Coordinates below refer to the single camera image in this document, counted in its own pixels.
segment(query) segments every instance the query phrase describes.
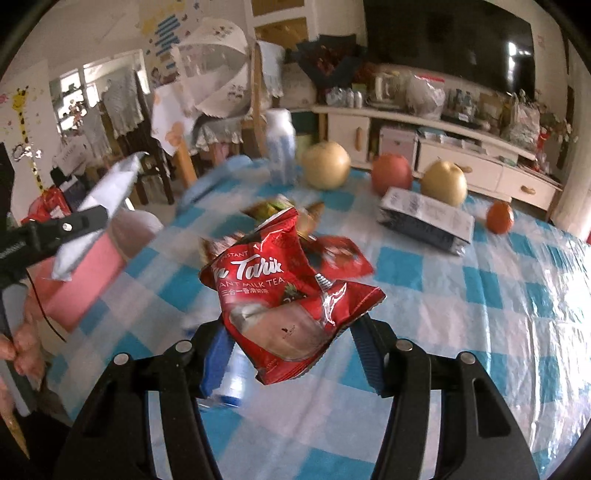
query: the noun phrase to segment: water bottle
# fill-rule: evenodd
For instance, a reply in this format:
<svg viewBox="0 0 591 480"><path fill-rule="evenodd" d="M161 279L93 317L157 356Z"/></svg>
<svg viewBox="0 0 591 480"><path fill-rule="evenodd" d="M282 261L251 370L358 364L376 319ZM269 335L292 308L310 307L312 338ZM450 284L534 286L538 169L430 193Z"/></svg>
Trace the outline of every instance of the water bottle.
<svg viewBox="0 0 591 480"><path fill-rule="evenodd" d="M229 407L239 407L244 400L246 379L253 378L256 372L253 372L251 361L244 354L238 344L234 345L234 350L230 356L226 373L223 376L222 384L215 391L218 401Z"/></svg>
<svg viewBox="0 0 591 480"><path fill-rule="evenodd" d="M266 115L271 183L293 185L296 182L296 129L291 124L291 114L284 108L272 108Z"/></svg>

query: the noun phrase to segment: person's hand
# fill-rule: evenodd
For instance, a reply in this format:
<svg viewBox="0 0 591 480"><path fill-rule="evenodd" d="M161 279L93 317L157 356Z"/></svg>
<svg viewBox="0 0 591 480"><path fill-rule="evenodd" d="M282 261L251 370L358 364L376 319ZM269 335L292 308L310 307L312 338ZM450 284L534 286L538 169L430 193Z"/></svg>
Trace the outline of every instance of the person's hand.
<svg viewBox="0 0 591 480"><path fill-rule="evenodd" d="M18 330L13 334L14 342L0 335L0 359L14 362L14 369L19 375L27 375L39 384L45 373L45 363L41 355L41 343L37 333L37 325L30 313ZM13 416L14 400L0 377L0 415L4 419Z"/></svg>

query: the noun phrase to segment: blue checkered tablecloth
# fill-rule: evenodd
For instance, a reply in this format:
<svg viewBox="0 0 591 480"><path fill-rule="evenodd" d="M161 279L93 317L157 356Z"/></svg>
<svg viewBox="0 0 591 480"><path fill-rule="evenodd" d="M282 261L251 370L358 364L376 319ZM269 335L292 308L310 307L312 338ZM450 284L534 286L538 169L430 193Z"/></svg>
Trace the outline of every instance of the blue checkered tablecloth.
<svg viewBox="0 0 591 480"><path fill-rule="evenodd" d="M388 298L372 317L429 353L476 354L548 476L591 417L591 248L516 212L508 235L477 221L473 244L455 257L379 225L379 199L358 171L341 189L318 192L272 186L254 163L178 217L129 263L55 359L49 386L69 414L80 411L114 354L162 353L218 317L217 293L197 277L199 238L252 229L239 211L277 193L298 205L322 199L318 233L350 237L375 266L362 281ZM482 219L489 205L468 197L463 208ZM371 391L345 332L308 374L266 387L249 379L242 407L211 409L203 420L225 480L359 480L373 470L390 407ZM434 398L425 479L434 472L439 415Z"/></svg>

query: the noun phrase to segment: red bag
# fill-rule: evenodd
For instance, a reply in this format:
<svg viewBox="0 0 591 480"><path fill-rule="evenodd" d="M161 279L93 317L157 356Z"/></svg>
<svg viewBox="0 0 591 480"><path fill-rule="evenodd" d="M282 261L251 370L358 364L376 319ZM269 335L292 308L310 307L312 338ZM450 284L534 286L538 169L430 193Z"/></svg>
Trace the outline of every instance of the red bag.
<svg viewBox="0 0 591 480"><path fill-rule="evenodd" d="M64 218L71 213L63 192L54 186L45 190L41 196L33 201L29 207L27 217L21 223L27 223L31 220L46 222L52 218Z"/></svg>
<svg viewBox="0 0 591 480"><path fill-rule="evenodd" d="M291 208L271 217L200 273L217 290L224 325L266 385L306 372L341 331L385 298L377 287L317 275L301 249L297 216Z"/></svg>
<svg viewBox="0 0 591 480"><path fill-rule="evenodd" d="M320 256L319 273L330 280L363 277L374 273L371 263L350 238L325 235L305 245Z"/></svg>

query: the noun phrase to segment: white cabinet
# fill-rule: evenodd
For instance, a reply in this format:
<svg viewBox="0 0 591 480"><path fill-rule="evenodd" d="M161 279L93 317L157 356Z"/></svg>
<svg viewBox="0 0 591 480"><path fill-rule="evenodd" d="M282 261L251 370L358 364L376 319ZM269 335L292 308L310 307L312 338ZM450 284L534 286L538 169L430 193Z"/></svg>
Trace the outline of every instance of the white cabinet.
<svg viewBox="0 0 591 480"><path fill-rule="evenodd" d="M554 195L561 191L560 186L549 180L499 161L495 156L502 155L516 159L519 155L530 158L533 154L482 132L471 131L447 122L427 122L425 119L404 113L382 112L371 108L315 106L313 111L328 117L328 129L326 121L319 121L320 138L327 136L328 140L342 145L351 157L351 165L355 168L371 170L372 164L368 161L370 121L371 118L380 118L410 125L441 128L474 138L486 146L486 153L482 153L448 143L421 139L413 172L416 177L422 177L429 166L437 160L451 161L464 172L470 191L505 202L517 199L542 210L548 210Z"/></svg>
<svg viewBox="0 0 591 480"><path fill-rule="evenodd" d="M371 168L368 162L368 117L329 115L328 139L337 142L347 151L353 167Z"/></svg>
<svg viewBox="0 0 591 480"><path fill-rule="evenodd" d="M503 169L498 189L512 198L535 205L542 210L548 210L557 190L542 179L509 167Z"/></svg>
<svg viewBox="0 0 591 480"><path fill-rule="evenodd" d="M417 170L424 173L437 160L450 161L462 169L469 186L494 192L501 179L503 166L459 150L438 147L422 141Z"/></svg>

